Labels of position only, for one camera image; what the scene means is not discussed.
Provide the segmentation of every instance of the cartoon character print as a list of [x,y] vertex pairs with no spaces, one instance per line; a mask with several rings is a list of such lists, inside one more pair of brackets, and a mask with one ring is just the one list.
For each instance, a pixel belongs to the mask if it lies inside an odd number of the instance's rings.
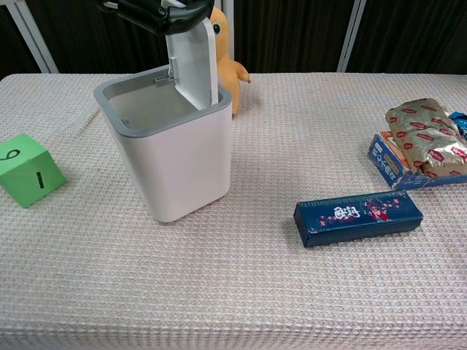
[[382,208],[378,204],[372,204],[370,207],[370,216],[374,221],[384,222],[389,220],[387,215],[387,207],[383,206]]
[[364,212],[369,215],[376,222],[390,221],[388,209],[400,209],[401,202],[398,198],[391,201],[366,201],[363,203]]

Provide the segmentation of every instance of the white tablecloth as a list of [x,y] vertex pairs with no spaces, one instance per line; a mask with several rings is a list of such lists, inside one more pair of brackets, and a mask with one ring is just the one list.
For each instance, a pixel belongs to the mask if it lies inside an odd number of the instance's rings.
[[0,140],[27,133],[67,184],[0,190],[0,348],[467,349],[466,184],[411,191],[410,233],[305,249],[297,201],[388,190],[367,158],[384,115],[467,77],[252,74],[231,190],[168,225],[137,195],[93,89],[110,75],[0,82]]

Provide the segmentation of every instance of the orange plush toy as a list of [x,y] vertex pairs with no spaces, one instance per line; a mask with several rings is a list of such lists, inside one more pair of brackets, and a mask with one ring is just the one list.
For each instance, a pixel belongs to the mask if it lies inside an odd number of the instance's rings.
[[212,28],[216,34],[217,75],[219,83],[232,95],[232,114],[239,110],[240,80],[250,82],[247,70],[238,62],[228,57],[228,23],[227,18],[217,7],[211,14]]

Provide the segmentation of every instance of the green foam block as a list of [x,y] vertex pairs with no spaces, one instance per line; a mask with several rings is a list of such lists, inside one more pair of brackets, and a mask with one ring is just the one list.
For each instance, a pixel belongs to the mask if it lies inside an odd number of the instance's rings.
[[26,134],[0,144],[0,185],[27,208],[66,182],[50,153]]

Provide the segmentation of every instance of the blue cardboard box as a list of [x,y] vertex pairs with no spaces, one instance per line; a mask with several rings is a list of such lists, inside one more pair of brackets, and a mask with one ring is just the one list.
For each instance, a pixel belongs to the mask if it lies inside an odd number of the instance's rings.
[[406,232],[423,219],[406,191],[298,202],[293,217],[305,247]]
[[393,190],[414,190],[420,187],[467,182],[465,174],[431,178],[418,172],[412,173],[389,148],[380,133],[374,136],[368,156]]

